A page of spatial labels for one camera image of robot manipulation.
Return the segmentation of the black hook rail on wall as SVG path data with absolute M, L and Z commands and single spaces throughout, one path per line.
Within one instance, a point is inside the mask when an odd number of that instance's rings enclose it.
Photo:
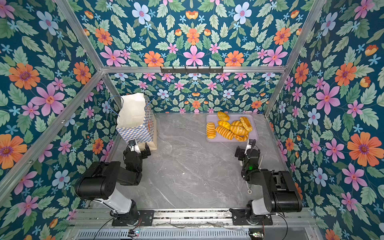
M 221 74 L 223 67 L 160 67 L 162 74 Z

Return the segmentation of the lilac plastic tray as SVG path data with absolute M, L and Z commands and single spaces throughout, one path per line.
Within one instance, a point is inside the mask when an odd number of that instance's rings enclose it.
M 206 139 L 211 143 L 238 143 L 259 140 L 251 115 L 217 113 L 206 117 Z

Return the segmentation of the long striped bread loaf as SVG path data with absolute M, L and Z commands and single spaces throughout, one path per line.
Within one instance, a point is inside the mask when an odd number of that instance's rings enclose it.
M 213 122 L 208 122 L 206 125 L 206 136 L 208 139 L 216 138 L 216 126 Z

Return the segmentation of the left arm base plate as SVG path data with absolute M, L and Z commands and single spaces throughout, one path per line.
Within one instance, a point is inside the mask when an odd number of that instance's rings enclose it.
M 113 227 L 151 226 L 154 220 L 154 210 L 131 210 L 126 214 L 114 214 Z

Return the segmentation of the yellow small bread roll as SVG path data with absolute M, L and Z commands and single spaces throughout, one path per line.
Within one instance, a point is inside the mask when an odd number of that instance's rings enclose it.
M 230 130 L 231 129 L 231 124 L 229 123 L 229 122 L 227 122 L 227 121 L 218 121 L 218 124 L 219 124 L 219 126 L 222 126 L 222 127 L 224 127 L 225 129 L 227 129 L 227 130 Z

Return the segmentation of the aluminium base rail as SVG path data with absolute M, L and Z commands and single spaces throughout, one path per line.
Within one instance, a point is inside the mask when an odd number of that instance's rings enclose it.
M 244 209 L 144 209 L 139 219 L 129 225 L 122 220 L 113 220 L 108 209 L 78 210 L 76 217 L 69 221 L 70 228 L 316 228 L 318 225 L 308 208 L 299 213 L 269 214 L 246 219 Z

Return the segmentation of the croissant shaped fake bread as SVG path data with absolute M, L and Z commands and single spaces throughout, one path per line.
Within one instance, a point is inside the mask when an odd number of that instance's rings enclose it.
M 249 138 L 249 135 L 235 135 L 235 139 L 239 142 L 245 142 Z

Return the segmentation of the striped oblong bread loaf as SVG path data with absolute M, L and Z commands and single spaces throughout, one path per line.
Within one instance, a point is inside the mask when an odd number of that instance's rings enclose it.
M 223 126 L 217 126 L 216 132 L 227 140 L 232 140 L 235 136 L 230 130 L 226 129 Z

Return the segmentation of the blue checkered paper bag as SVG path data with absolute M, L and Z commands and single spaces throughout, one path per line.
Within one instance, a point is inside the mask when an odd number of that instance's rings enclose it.
M 127 144 L 135 141 L 140 150 L 145 146 L 151 151 L 157 150 L 157 122 L 149 98 L 143 93 L 136 93 L 112 96 L 111 100 L 120 100 L 122 104 L 119 110 L 112 110 L 117 115 L 116 130 L 121 138 Z

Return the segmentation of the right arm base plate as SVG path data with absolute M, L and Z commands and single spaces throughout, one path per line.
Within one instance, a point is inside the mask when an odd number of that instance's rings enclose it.
M 234 226 L 272 226 L 270 215 L 254 215 L 247 209 L 229 209 Z

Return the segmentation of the flat crusty bread slice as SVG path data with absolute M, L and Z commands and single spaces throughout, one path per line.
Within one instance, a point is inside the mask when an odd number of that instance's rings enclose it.
M 243 124 L 243 128 L 249 133 L 253 130 L 252 124 L 247 117 L 240 117 L 240 122 Z

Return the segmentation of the round golden bread roll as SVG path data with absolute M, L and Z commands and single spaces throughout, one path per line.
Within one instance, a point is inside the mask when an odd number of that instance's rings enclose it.
M 230 117 L 224 112 L 217 112 L 217 117 L 220 121 L 229 121 Z

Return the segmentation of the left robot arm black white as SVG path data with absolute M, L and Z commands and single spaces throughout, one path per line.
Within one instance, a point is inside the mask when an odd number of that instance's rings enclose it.
M 134 140 L 130 140 L 124 151 L 126 166 L 121 167 L 117 161 L 93 163 L 76 183 L 76 195 L 108 207 L 114 227 L 151 226 L 155 211 L 139 211 L 136 202 L 116 188 L 117 184 L 138 186 L 143 176 L 143 160 L 150 155 L 151 150 L 147 144 L 141 150 Z

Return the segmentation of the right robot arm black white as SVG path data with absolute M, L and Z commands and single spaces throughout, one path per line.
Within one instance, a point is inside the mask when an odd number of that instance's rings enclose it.
M 233 212 L 235 225 L 271 225 L 272 214 L 302 211 L 302 199 L 288 171 L 261 169 L 261 151 L 252 147 L 237 147 L 235 158 L 242 162 L 241 177 L 248 187 L 261 188 L 261 195 L 249 200 L 244 210 Z

